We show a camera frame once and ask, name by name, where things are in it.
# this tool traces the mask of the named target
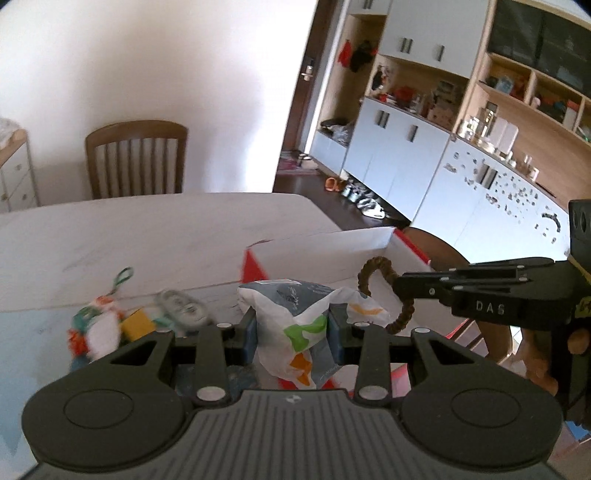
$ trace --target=orange slipper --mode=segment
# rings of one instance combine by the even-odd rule
[[[333,177],[329,177],[328,179],[326,179],[326,182],[324,182],[324,189],[327,192],[335,192],[335,191],[338,192],[337,187],[338,187],[338,182]]]

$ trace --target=white table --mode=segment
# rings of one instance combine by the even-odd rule
[[[72,316],[120,270],[135,270],[118,293],[127,309],[174,288],[231,320],[248,246],[336,231],[311,201],[286,194],[131,197],[0,215],[0,478],[34,465],[22,407],[68,372]]]

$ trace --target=human hand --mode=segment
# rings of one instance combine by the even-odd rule
[[[526,376],[533,383],[550,392],[558,393],[558,382],[548,372],[550,361],[547,355],[542,353],[535,342],[533,330],[521,329],[523,340],[517,352],[517,358],[523,360],[527,369]],[[582,355],[589,348],[591,333],[587,329],[580,329],[569,337],[569,352],[573,355]]]

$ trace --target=doorway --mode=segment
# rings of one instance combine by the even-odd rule
[[[328,39],[330,24],[339,0],[319,0],[314,20],[310,27],[310,36],[302,59],[298,81],[291,104],[291,111],[283,138],[282,152],[297,152],[303,134],[306,115],[310,107],[312,92],[317,77],[321,56]]]

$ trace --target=brown rope handle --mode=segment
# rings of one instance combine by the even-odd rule
[[[371,296],[371,292],[369,291],[369,278],[371,275],[376,271],[380,270],[382,276],[386,282],[392,287],[394,290],[394,282],[399,277],[399,275],[394,271],[392,268],[392,262],[388,260],[386,257],[373,257],[367,260],[359,275],[357,275],[357,280],[359,281],[359,291],[363,294],[366,294],[368,297]],[[402,332],[410,322],[410,319],[413,318],[414,313],[414,299],[404,300],[402,303],[402,311],[398,318],[394,323],[391,323],[386,327],[386,330],[391,335],[396,335],[397,333]]]

